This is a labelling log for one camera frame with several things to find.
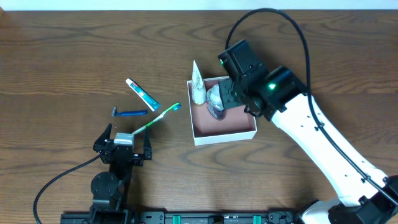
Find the wire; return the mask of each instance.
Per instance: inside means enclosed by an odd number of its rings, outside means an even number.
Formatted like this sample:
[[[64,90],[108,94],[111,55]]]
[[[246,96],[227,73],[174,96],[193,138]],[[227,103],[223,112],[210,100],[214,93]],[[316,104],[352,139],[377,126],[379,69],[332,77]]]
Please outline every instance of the wire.
[[[46,185],[44,185],[44,187],[42,188],[42,190],[40,190],[40,192],[36,195],[35,201],[33,203],[33,216],[35,217],[36,223],[37,224],[42,224],[42,222],[39,219],[39,216],[37,214],[37,203],[39,202],[39,198],[42,195],[42,193],[44,192],[45,189],[47,189],[47,187],[49,187],[52,183],[54,183],[56,180],[58,180],[59,178],[63,177],[64,175],[69,174],[70,172],[73,172],[77,169],[80,169],[84,166],[87,166],[88,164],[91,164],[92,162],[94,162],[95,160],[97,160],[98,158],[100,158],[103,154],[105,153],[105,150],[103,150],[100,154],[98,154],[96,157],[90,159],[89,161],[80,164],[72,169],[69,169],[65,172],[63,172],[62,174],[54,177],[52,180],[50,180]]]
[[[371,179],[369,175],[367,175],[361,168],[359,168],[354,161],[352,161],[347,154],[334,142],[334,140],[330,137],[330,135],[326,132],[326,130],[323,128],[323,124],[319,121],[317,114],[315,113],[315,110],[313,108],[312,104],[312,92],[311,92],[311,68],[310,68],[310,53],[308,51],[308,45],[307,41],[305,40],[304,34],[301,31],[299,25],[285,12],[277,10],[277,9],[269,9],[269,8],[263,8],[263,9],[256,9],[253,11],[248,12],[245,14],[240,20],[238,20],[235,25],[232,27],[231,31],[228,34],[228,38],[226,39],[225,43],[225,49],[228,49],[229,47],[229,41],[232,37],[232,33],[234,30],[237,28],[237,26],[245,20],[247,17],[257,13],[257,12],[274,12],[278,15],[283,16],[285,19],[287,19],[295,28],[297,31],[298,35],[300,36],[300,39],[303,43],[304,47],[304,54],[305,54],[305,67],[306,67],[306,78],[307,78],[307,96],[308,96],[308,106],[310,107],[311,115],[315,121],[315,123],[318,126],[318,129],[322,132],[322,134],[326,137],[326,139],[330,142],[330,144],[336,149],[336,151],[362,176],[363,180],[368,181],[374,188],[376,188],[380,193],[382,193],[391,203],[393,203],[395,206],[398,206],[397,200],[392,198],[387,192],[385,192],[375,181]]]

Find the wooden table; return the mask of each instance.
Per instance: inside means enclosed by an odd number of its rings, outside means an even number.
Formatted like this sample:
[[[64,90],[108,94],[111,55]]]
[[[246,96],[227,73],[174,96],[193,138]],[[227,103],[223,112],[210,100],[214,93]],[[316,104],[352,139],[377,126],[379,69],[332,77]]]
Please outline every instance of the wooden table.
[[[312,60],[313,94],[355,148],[398,174],[398,29],[395,11],[288,11]],[[186,81],[193,60],[205,78],[226,75],[217,55],[242,11],[7,12],[0,22],[0,222],[33,223],[37,192],[96,154],[108,123],[131,132],[159,113],[127,87],[135,79],[163,106],[182,109],[153,125],[153,160],[134,169],[129,201],[176,210],[302,208],[335,192],[309,157],[265,119],[253,140],[193,145]],[[232,41],[247,39],[271,68],[305,81],[303,47],[283,18],[258,14]],[[142,136],[137,139],[140,145]],[[101,161],[61,178],[39,201],[44,223],[87,211]],[[398,223],[398,217],[391,223]]]

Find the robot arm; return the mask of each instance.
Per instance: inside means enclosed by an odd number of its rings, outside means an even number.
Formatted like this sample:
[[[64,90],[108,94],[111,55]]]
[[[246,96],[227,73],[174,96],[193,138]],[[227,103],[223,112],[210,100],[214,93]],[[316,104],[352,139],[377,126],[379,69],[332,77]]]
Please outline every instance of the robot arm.
[[[268,72],[245,40],[229,47],[218,58],[230,77],[219,83],[224,108],[246,105],[248,113],[273,122],[303,148],[335,189],[338,199],[314,203],[299,215],[301,221],[385,223],[398,212],[398,177],[388,178],[358,153],[312,98],[321,130],[308,104],[309,90],[288,68]],[[337,151],[322,131],[328,133],[342,152]]]
[[[329,122],[313,100],[314,109],[324,128],[344,152],[381,187],[387,175],[367,161]],[[318,202],[302,213],[305,223],[329,223],[329,209],[339,203],[345,207],[360,207],[361,198],[372,198],[378,191],[365,182],[357,171],[335,150],[326,137],[317,130],[303,94],[286,103],[287,110],[276,112],[271,121],[287,133],[308,154],[327,177],[337,193],[338,200]]]

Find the toothbrush head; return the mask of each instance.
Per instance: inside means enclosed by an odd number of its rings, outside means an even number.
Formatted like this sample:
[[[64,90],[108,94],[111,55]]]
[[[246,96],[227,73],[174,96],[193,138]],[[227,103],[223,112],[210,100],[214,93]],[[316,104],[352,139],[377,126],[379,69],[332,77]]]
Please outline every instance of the toothbrush head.
[[[178,103],[178,104],[174,105],[172,109],[173,109],[174,111],[176,111],[176,110],[178,110],[178,109],[180,109],[180,108],[181,108],[181,104]]]

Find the white box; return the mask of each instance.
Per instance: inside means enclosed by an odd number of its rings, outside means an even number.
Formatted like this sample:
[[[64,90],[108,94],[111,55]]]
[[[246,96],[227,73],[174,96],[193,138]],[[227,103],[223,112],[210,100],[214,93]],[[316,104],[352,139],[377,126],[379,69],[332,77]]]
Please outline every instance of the white box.
[[[218,84],[218,80],[228,77],[207,78],[206,90]],[[207,109],[207,103],[196,105],[191,100],[192,81],[187,81],[189,109],[193,140],[196,146],[252,139],[257,132],[256,119],[243,112],[244,106],[232,108],[226,111],[225,119],[218,121]]]

